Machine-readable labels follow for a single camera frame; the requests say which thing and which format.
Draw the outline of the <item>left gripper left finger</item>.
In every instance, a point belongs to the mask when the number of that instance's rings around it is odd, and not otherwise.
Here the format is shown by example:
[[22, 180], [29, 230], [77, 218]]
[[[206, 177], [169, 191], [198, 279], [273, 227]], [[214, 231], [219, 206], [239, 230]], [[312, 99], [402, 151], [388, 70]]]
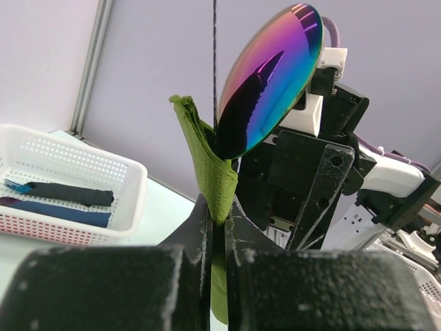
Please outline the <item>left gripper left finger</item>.
[[199, 197], [156, 246], [35, 250], [1, 301], [1, 329], [208, 330], [212, 225]]

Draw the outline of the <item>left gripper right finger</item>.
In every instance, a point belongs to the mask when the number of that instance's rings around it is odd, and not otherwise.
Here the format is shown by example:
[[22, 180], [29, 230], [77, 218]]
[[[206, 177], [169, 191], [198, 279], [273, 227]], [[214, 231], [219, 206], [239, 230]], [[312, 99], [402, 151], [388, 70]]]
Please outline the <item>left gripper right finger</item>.
[[400, 257], [284, 250], [238, 200], [225, 222], [230, 330], [435, 330]]

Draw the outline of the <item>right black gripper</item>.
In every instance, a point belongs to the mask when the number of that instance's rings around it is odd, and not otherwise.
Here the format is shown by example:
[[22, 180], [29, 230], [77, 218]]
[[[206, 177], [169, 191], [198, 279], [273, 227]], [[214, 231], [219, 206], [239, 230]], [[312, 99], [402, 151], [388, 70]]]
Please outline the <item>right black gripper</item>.
[[287, 250], [321, 249], [342, 195], [361, 188], [369, 171], [354, 130], [369, 99], [335, 83], [325, 97], [318, 137], [280, 127], [245, 155], [236, 195], [245, 214]]

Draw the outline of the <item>iridescent spoon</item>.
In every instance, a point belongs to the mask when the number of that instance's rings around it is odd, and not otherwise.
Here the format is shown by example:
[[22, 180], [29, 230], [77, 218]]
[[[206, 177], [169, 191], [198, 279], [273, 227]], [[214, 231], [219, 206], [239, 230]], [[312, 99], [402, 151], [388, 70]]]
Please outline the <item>iridescent spoon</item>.
[[230, 70], [216, 110], [216, 153], [237, 159], [255, 148], [304, 94], [320, 60], [323, 22], [297, 3], [249, 40]]

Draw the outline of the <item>green paper napkin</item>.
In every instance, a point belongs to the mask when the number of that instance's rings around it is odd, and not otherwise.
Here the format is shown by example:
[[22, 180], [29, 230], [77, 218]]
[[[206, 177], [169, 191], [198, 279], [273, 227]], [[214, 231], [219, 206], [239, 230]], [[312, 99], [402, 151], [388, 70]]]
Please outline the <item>green paper napkin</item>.
[[228, 324], [227, 275], [225, 269], [225, 220], [230, 216], [238, 174], [229, 160], [214, 152], [214, 129], [198, 114], [190, 96], [169, 98], [187, 142], [199, 192], [205, 198], [213, 219], [211, 310], [216, 319]]

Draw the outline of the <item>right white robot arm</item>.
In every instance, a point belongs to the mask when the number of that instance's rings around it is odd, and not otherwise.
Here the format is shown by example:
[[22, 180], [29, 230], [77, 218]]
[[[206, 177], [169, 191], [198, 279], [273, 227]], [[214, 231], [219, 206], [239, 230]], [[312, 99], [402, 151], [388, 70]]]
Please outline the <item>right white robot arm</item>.
[[411, 223], [440, 182], [354, 133], [368, 98], [317, 69], [286, 122], [246, 155], [236, 195], [245, 214], [287, 250], [359, 250]]

